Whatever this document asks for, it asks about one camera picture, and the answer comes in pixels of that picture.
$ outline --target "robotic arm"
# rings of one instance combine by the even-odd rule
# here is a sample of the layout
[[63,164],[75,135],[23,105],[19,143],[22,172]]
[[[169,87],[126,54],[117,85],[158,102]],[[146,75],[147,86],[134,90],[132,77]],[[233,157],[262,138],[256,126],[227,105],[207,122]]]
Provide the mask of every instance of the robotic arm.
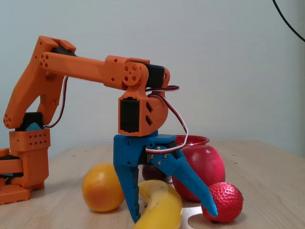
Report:
[[[113,164],[135,222],[140,217],[140,164],[153,164],[166,175],[175,176],[216,216],[211,193],[187,163],[180,150],[183,145],[176,146],[173,135],[158,134],[168,108],[183,123],[165,99],[165,91],[173,90],[168,86],[169,71],[149,60],[108,56],[99,61],[78,57],[75,50],[68,41],[38,38],[3,118],[5,126],[15,131],[10,132],[10,149],[0,150],[0,205],[28,200],[32,190],[44,188],[49,175],[49,128],[54,126],[48,124],[59,105],[63,79],[66,77],[65,91],[67,77],[74,77],[125,91],[119,98],[119,134],[114,137]],[[37,112],[27,113],[39,96]]]
[[108,56],[105,61],[77,57],[68,41],[40,36],[31,61],[16,84],[3,122],[20,128],[29,106],[40,96],[37,112],[43,124],[51,122],[59,104],[64,76],[103,83],[125,90],[119,99],[119,134],[145,136],[165,122],[168,108],[156,97],[148,97],[147,87],[165,88],[170,80],[167,69],[149,60]]

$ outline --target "yellow banana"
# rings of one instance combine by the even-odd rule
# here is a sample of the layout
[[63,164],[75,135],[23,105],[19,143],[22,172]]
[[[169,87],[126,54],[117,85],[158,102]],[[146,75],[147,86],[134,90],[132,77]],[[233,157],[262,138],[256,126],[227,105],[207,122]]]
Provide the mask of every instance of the yellow banana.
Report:
[[182,201],[172,186],[160,180],[147,180],[139,184],[139,192],[148,207],[133,229],[180,227]]

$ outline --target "gripper jaw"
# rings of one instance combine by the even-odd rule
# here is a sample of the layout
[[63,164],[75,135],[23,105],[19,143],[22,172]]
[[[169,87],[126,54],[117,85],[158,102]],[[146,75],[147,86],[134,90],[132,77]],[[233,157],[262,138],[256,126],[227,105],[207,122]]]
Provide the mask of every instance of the gripper jaw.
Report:
[[138,165],[153,164],[168,176],[175,176],[197,198],[199,198],[212,216],[217,216],[217,209],[209,188],[197,176],[181,150],[173,154],[154,154],[148,162],[145,148],[170,146],[175,141],[173,135],[159,135],[158,132],[145,137],[116,135],[113,145],[113,164],[123,189],[128,209],[134,222],[140,218]]

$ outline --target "wooden table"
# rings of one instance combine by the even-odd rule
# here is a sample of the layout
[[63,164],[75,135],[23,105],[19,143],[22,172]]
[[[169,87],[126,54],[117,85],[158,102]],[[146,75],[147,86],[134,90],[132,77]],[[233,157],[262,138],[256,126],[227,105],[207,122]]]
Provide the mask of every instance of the wooden table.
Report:
[[[227,182],[242,192],[244,209],[234,223],[213,224],[203,218],[199,204],[184,202],[181,229],[305,228],[305,158],[258,141],[211,145],[223,157]],[[126,202],[114,212],[95,213],[81,195],[87,171],[111,161],[112,146],[72,148],[51,159],[44,190],[32,192],[29,201],[0,206],[0,228],[131,229]],[[141,212],[144,205],[140,200]]]

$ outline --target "orange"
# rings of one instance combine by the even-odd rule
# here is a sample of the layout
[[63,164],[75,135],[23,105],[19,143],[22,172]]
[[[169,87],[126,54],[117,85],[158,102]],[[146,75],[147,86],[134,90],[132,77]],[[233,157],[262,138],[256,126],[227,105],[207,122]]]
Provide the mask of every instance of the orange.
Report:
[[110,163],[91,168],[82,182],[81,190],[88,207],[97,212],[112,211],[125,200],[119,178]]

